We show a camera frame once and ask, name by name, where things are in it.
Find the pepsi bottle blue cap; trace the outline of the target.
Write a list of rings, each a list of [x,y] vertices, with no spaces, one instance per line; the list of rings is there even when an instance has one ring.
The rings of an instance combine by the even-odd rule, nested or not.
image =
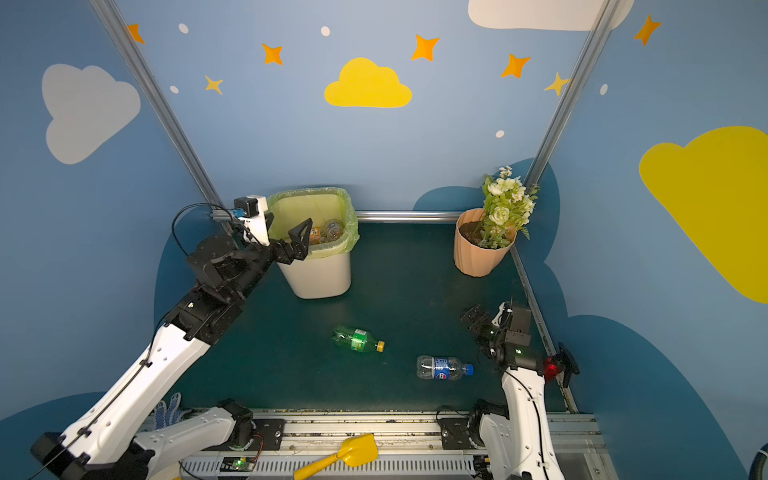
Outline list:
[[[331,220],[324,227],[324,238],[327,242],[334,242],[344,234],[344,224],[340,220]]]
[[[474,375],[474,366],[455,357],[421,355],[417,358],[417,376],[424,380],[455,381]]]

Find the green plastic bottle yellow cap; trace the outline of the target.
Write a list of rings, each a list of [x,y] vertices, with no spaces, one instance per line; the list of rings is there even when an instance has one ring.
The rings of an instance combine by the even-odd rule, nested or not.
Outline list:
[[[337,346],[360,353],[382,353],[386,346],[384,341],[377,340],[368,331],[345,325],[337,325],[334,328],[332,342]]]

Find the clear bottle orange label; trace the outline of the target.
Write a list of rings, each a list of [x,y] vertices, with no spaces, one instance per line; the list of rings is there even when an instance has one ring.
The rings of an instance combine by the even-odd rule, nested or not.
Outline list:
[[[319,245],[327,242],[325,229],[323,227],[313,227],[309,236],[311,245]]]

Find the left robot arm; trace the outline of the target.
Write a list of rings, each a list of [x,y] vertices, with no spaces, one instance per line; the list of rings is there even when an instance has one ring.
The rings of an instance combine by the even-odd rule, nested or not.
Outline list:
[[[31,453],[43,470],[59,479],[149,479],[234,433],[248,441],[251,416],[233,403],[154,432],[141,426],[242,313],[269,267],[307,257],[311,230],[306,219],[288,240],[240,246],[229,235],[214,235],[200,242],[186,258],[196,283],[163,316],[147,349],[76,422],[34,442]]]

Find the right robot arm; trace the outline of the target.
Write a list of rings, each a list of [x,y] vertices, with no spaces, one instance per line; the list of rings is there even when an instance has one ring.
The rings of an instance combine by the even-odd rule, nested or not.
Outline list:
[[[545,385],[563,377],[568,386],[580,373],[572,353],[562,344],[543,358],[528,350],[522,315],[529,311],[509,302],[491,315],[480,305],[466,309],[461,322],[481,352],[501,371],[505,403],[476,402],[467,421],[473,446],[486,451],[473,467],[481,479],[562,479],[545,406]]]

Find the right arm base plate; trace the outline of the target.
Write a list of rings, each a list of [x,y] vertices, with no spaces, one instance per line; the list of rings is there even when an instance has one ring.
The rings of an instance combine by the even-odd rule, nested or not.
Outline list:
[[[443,450],[477,450],[481,445],[472,437],[470,420],[467,417],[439,418],[440,437]]]

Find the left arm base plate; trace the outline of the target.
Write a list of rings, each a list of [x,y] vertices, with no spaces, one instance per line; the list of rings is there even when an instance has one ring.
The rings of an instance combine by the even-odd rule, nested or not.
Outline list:
[[[279,451],[285,430],[285,420],[280,418],[254,419],[251,421],[251,438],[247,451]]]

